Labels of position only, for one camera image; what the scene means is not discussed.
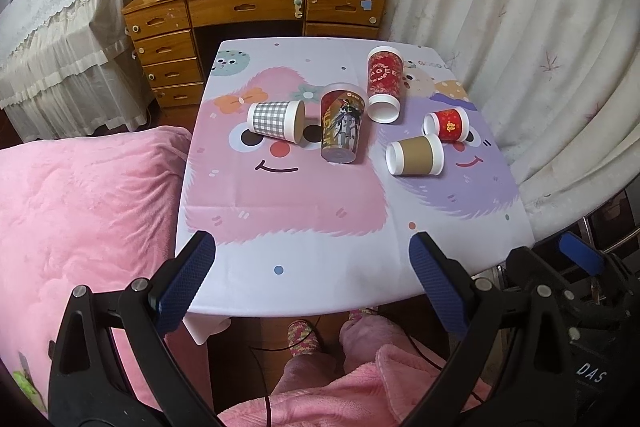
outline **metal screw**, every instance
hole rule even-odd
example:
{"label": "metal screw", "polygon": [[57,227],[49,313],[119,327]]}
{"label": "metal screw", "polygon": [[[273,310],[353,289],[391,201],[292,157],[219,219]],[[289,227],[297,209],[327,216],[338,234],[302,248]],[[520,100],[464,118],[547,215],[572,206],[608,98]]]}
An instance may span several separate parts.
{"label": "metal screw", "polygon": [[86,293],[86,286],[83,284],[78,285],[71,293],[74,297],[82,297]]}
{"label": "metal screw", "polygon": [[484,277],[479,277],[476,279],[476,288],[478,288],[481,292],[488,292],[494,285],[489,279],[485,279]]}
{"label": "metal screw", "polygon": [[578,328],[575,328],[573,326],[569,328],[569,338],[572,341],[580,340],[580,331],[578,330]]}
{"label": "metal screw", "polygon": [[140,277],[139,279],[134,280],[131,283],[131,289],[134,292],[142,292],[143,289],[145,289],[149,284],[149,281],[144,279],[143,277]]}
{"label": "metal screw", "polygon": [[538,295],[541,297],[550,297],[551,296],[551,288],[546,284],[541,284],[536,288]]}

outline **leaf pattern curtain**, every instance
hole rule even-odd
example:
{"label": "leaf pattern curtain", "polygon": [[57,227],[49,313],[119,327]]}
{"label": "leaf pattern curtain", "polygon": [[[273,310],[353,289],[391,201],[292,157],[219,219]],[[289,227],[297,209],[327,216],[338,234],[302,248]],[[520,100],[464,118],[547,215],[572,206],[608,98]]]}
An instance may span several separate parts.
{"label": "leaf pattern curtain", "polygon": [[543,239],[640,170],[639,28],[640,0],[390,0],[383,35],[446,61]]}

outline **wooden floor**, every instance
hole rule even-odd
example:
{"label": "wooden floor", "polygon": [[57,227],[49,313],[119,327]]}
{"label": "wooden floor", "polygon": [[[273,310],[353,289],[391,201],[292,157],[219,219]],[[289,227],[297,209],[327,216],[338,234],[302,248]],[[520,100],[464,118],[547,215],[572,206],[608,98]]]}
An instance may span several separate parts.
{"label": "wooden floor", "polygon": [[[172,125],[185,127],[193,132],[197,106],[177,107],[161,110],[157,103],[149,107],[149,127]],[[102,126],[94,136],[126,132],[125,126],[107,129]],[[21,143],[5,113],[0,112],[0,148]],[[449,354],[447,335],[442,329],[429,301],[425,296],[381,307],[380,313],[400,324],[409,334],[431,347],[440,356]],[[318,323],[327,351],[338,359],[341,367],[344,355],[340,349],[338,334],[347,320],[347,313],[307,317],[313,324]],[[270,393],[282,375],[282,370],[290,353],[287,348],[287,327],[292,317],[281,319],[233,318],[231,326],[222,333],[209,337],[209,366],[216,412],[252,398]],[[249,347],[280,349],[282,351],[254,351]]]}

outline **purple fluffy monster print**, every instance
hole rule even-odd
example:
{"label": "purple fluffy monster print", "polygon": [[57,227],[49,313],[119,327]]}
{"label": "purple fluffy monster print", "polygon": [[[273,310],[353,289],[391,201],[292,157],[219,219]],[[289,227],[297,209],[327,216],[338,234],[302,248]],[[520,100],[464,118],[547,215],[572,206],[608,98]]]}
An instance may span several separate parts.
{"label": "purple fluffy monster print", "polygon": [[418,136],[424,115],[429,112],[451,107],[466,110],[469,136],[464,143],[443,144],[445,163],[439,176],[395,178],[425,204],[463,219],[506,209],[518,197],[518,187],[489,127],[467,100],[449,98],[437,91],[431,98],[406,97],[401,118],[378,126],[378,138],[386,148],[389,142]]}

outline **cartoon smile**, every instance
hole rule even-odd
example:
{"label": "cartoon smile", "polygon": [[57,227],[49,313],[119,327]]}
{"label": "cartoon smile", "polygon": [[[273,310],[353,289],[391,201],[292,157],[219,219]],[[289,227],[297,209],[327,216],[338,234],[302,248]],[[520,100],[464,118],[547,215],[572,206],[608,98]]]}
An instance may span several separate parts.
{"label": "cartoon smile", "polygon": [[474,156],[474,160],[469,163],[456,163],[458,167],[473,167],[478,162],[483,162],[484,160],[478,158],[478,156]]}
{"label": "cartoon smile", "polygon": [[267,172],[295,172],[298,170],[297,167],[293,167],[291,169],[271,169],[269,167],[265,167],[264,166],[264,160],[262,160],[257,166],[255,166],[255,170],[260,170],[262,169],[263,171],[267,171]]}

